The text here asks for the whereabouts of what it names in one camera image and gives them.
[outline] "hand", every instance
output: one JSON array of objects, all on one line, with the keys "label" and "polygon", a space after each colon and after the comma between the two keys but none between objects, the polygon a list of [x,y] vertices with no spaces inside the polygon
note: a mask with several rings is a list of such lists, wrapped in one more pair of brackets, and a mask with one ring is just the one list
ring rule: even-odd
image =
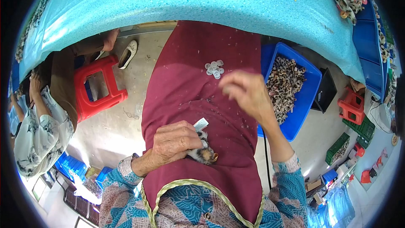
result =
[{"label": "hand", "polygon": [[219,83],[222,93],[235,99],[241,109],[260,124],[264,117],[274,115],[273,104],[261,74],[235,71],[226,75]]},{"label": "hand", "polygon": [[138,176],[145,176],[152,170],[173,161],[185,158],[187,150],[202,148],[193,125],[180,121],[162,126],[156,130],[153,148],[131,163]]},{"label": "hand", "polygon": [[30,76],[30,97],[41,95],[41,78],[34,71],[31,72]]},{"label": "hand", "polygon": [[10,90],[10,100],[11,100],[12,103],[17,102],[12,90]]}]

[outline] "red plastic stool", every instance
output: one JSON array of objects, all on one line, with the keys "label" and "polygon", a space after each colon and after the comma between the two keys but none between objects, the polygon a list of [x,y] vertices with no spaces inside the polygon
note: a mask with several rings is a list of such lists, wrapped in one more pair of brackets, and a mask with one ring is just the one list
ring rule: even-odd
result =
[{"label": "red plastic stool", "polygon": [[[74,88],[76,90],[76,108],[78,119],[81,122],[100,111],[123,102],[128,98],[126,89],[118,90],[112,66],[118,63],[116,55],[107,56],[83,66],[74,71]],[[84,82],[86,78],[96,72],[102,72],[109,94],[106,97],[91,102],[87,96]]]},{"label": "red plastic stool", "polygon": [[[339,116],[360,125],[363,122],[364,116],[366,116],[364,114],[364,98],[353,92],[348,86],[346,86],[346,90],[349,92],[346,98],[344,100],[337,100],[337,105],[343,109],[343,114]],[[356,97],[360,99],[360,104],[357,103]]]}]

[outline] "blue foam sheet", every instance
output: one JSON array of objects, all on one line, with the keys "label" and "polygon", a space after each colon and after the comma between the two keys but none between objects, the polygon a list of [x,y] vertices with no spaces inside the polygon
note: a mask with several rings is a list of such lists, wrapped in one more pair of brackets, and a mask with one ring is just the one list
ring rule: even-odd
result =
[{"label": "blue foam sheet", "polygon": [[364,83],[353,27],[334,0],[50,0],[31,30],[20,81],[52,51],[113,28],[158,20],[198,20],[302,44]]}]

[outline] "person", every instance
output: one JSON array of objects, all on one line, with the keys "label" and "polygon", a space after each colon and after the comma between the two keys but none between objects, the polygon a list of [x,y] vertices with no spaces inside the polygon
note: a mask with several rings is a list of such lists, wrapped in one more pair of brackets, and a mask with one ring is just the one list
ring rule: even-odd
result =
[{"label": "person", "polygon": [[53,53],[51,84],[43,87],[41,76],[32,71],[31,106],[14,142],[19,173],[32,177],[46,173],[65,151],[77,127],[74,90],[74,58],[113,49],[119,29],[94,35]]},{"label": "person", "polygon": [[25,113],[27,113],[27,105],[25,104],[25,95],[16,99],[15,94],[10,91],[10,104],[8,107],[8,121],[10,123],[10,133],[15,137],[17,134],[18,125],[23,122]]},{"label": "person", "polygon": [[[100,227],[306,227],[299,161],[277,123],[261,72],[261,39],[213,23],[179,21],[155,65],[142,114],[146,151],[120,161],[103,182]],[[219,80],[204,65],[221,59]],[[217,161],[193,124],[209,123]],[[254,154],[258,123],[277,183],[263,194]],[[140,195],[133,190],[142,181]]]}]

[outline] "brown pants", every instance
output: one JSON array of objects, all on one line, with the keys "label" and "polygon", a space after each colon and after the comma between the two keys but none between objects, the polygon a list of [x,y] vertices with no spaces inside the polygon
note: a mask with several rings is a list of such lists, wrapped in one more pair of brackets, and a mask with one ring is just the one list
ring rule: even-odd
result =
[{"label": "brown pants", "polygon": [[74,88],[74,58],[84,54],[101,51],[104,47],[103,37],[94,35],[70,45],[53,55],[51,86],[49,91],[53,99],[68,113],[77,127],[76,92]]}]

